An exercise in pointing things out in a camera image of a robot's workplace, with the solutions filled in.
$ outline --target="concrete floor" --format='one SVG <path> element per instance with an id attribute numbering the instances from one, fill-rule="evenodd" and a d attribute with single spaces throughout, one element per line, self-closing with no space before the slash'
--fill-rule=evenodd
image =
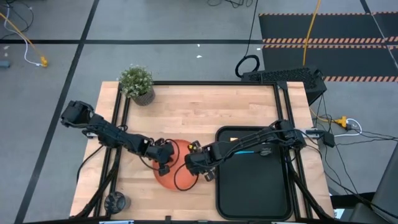
<path id="1" fill-rule="evenodd" d="M 31 39 L 80 39 L 93 0 L 31 0 L 35 15 L 26 32 Z M 372 11 L 398 11 L 396 0 L 367 0 Z M 29 11 L 16 3 L 16 11 L 30 18 Z M 260 0 L 257 12 L 312 12 L 316 0 Z M 88 39 L 247 39 L 254 5 L 233 9 L 223 2 L 210 7 L 205 0 L 100 0 Z M 320 12 L 363 12 L 359 0 L 324 0 Z M 17 26 L 23 26 L 11 16 Z M 6 34 L 0 27 L 0 34 Z M 260 39 L 258 20 L 253 39 Z M 0 223 L 13 223 L 33 168 L 42 148 L 58 97 L 77 45 L 38 45 L 49 59 L 48 68 L 23 61 L 24 45 L 0 45 L 0 59 L 12 67 L 0 70 Z M 260 45 L 251 45 L 258 54 Z M 115 80 L 131 63 L 145 65 L 155 80 L 238 80 L 234 67 L 246 50 L 239 44 L 185 45 L 85 45 L 67 100 L 83 100 L 95 106 L 100 84 Z M 36 59 L 33 51 L 28 58 Z M 245 64 L 242 71 L 252 65 Z M 328 113 L 337 118 L 357 119 L 364 130 L 397 135 L 397 83 L 327 83 Z M 339 128 L 333 127 L 335 133 Z M 360 141 L 362 137 L 337 138 L 337 142 Z M 76 171 L 86 139 L 79 131 L 56 127 L 43 170 L 33 194 L 25 222 L 67 218 L 75 192 Z M 375 191 L 394 142 L 372 142 L 339 147 L 347 170 L 359 192 Z M 351 188 L 335 149 L 329 149 L 329 164 L 344 186 Z M 325 170 L 332 174 L 324 164 Z M 333 182 L 333 190 L 344 193 Z"/>

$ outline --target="wooden table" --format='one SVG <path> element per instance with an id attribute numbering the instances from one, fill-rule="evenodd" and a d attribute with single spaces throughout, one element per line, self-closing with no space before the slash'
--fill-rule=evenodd
<path id="1" fill-rule="evenodd" d="M 96 105 L 96 113 L 109 122 L 117 86 L 117 82 L 103 82 Z M 199 140 L 205 145 L 215 140 L 215 133 L 222 126 L 268 126 L 278 118 L 271 86 L 161 85 L 154 88 L 156 98 L 151 105 L 142 107 L 131 101 L 127 117 L 129 133 L 154 139 Z M 288 88 L 296 128 L 311 128 L 313 124 L 303 84 L 288 83 Z M 280 97 L 284 108 L 282 91 Z M 119 110 L 119 123 L 123 104 L 124 98 Z M 98 146 L 97 139 L 89 139 L 85 158 Z M 82 168 L 71 215 L 77 214 L 98 188 L 104 152 L 99 152 Z M 319 153 L 306 147 L 301 150 L 301 155 L 309 191 L 333 216 Z M 156 182 L 152 170 L 127 150 L 122 151 L 116 190 L 130 197 L 132 206 L 113 215 L 112 219 L 164 220 L 166 215 L 171 215 L 173 220 L 224 220 L 216 211 L 214 181 L 206 182 L 201 176 L 196 186 L 187 192 L 167 190 Z M 305 217 L 298 188 L 297 192 L 300 215 Z"/>

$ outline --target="green plant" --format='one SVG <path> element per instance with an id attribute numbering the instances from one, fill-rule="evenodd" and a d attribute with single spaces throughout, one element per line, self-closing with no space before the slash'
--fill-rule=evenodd
<path id="1" fill-rule="evenodd" d="M 154 83 L 152 73 L 142 66 L 130 67 L 123 71 L 119 82 L 122 85 L 122 93 L 131 98 L 149 92 Z"/>

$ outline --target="black floor mat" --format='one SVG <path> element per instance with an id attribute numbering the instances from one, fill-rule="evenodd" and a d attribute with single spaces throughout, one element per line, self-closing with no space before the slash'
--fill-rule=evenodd
<path id="1" fill-rule="evenodd" d="M 300 67 L 303 45 L 265 45 L 262 56 L 266 70 Z M 388 82 L 398 77 L 384 45 L 309 45 L 306 65 L 318 67 L 326 81 Z"/>
<path id="2" fill-rule="evenodd" d="M 398 43 L 398 12 L 375 12 L 374 18 L 387 43 Z"/>
<path id="3" fill-rule="evenodd" d="M 302 44 L 312 14 L 260 14 L 263 41 L 272 44 Z M 317 14 L 313 44 L 378 44 L 382 35 L 370 14 Z"/>
<path id="4" fill-rule="evenodd" d="M 388 46 L 388 48 L 390 49 L 392 56 L 394 57 L 396 62 L 398 62 L 398 45 L 390 45 Z"/>

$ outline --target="white cable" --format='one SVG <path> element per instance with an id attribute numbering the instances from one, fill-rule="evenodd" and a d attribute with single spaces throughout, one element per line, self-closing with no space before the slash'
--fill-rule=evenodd
<path id="1" fill-rule="evenodd" d="M 353 118 L 348 118 L 346 120 L 346 123 L 348 124 L 348 121 L 354 121 L 358 126 L 359 126 L 359 133 L 356 134 L 337 134 L 335 135 L 335 137 L 341 137 L 341 136 L 359 136 L 360 134 L 362 134 L 362 127 L 361 124 L 359 122 L 357 122 L 355 119 Z"/>
<path id="2" fill-rule="evenodd" d="M 10 5 L 7 4 L 7 16 L 6 16 L 7 19 L 8 19 L 8 17 L 9 17 L 9 15 L 10 15 Z M 15 34 L 18 34 L 18 36 L 21 37 L 22 40 L 25 41 L 26 49 L 25 49 L 24 58 L 25 58 L 25 61 L 26 61 L 26 62 L 29 62 L 29 63 L 31 63 L 32 65 L 36 65 L 36 66 L 43 66 L 41 63 L 31 62 L 30 60 L 27 60 L 27 59 L 26 59 L 27 49 L 29 48 L 29 45 L 27 44 L 27 41 L 25 40 L 25 38 L 24 38 L 23 36 L 21 36 L 18 32 L 14 31 L 14 30 L 12 30 L 12 29 L 8 29 L 8 27 L 7 27 L 7 20 L 4 20 L 4 28 L 5 28 L 6 30 L 10 31 L 10 32 L 13 32 L 13 33 L 15 33 Z"/>

